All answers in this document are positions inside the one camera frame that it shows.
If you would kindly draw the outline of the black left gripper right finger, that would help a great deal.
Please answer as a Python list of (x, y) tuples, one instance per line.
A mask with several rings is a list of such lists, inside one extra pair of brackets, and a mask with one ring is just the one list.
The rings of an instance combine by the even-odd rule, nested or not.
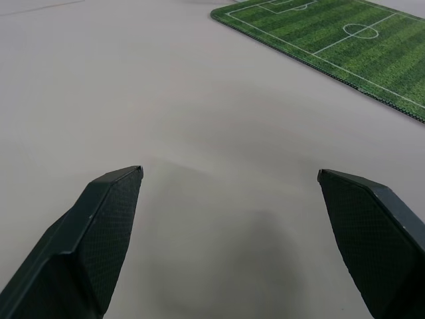
[(425, 223), (389, 187), (319, 170), (333, 234), (373, 319), (425, 319)]

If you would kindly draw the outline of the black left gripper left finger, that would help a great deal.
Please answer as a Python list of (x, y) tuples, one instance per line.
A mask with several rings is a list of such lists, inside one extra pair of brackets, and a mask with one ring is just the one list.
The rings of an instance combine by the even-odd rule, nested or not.
[(0, 292), (0, 319), (103, 319), (131, 239), (143, 168), (108, 172), (42, 235)]

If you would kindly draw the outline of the green soccer field mat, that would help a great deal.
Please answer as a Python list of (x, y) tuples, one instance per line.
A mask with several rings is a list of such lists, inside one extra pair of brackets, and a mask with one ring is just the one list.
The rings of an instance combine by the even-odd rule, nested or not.
[(425, 124), (425, 18), (367, 0), (245, 0), (211, 18)]

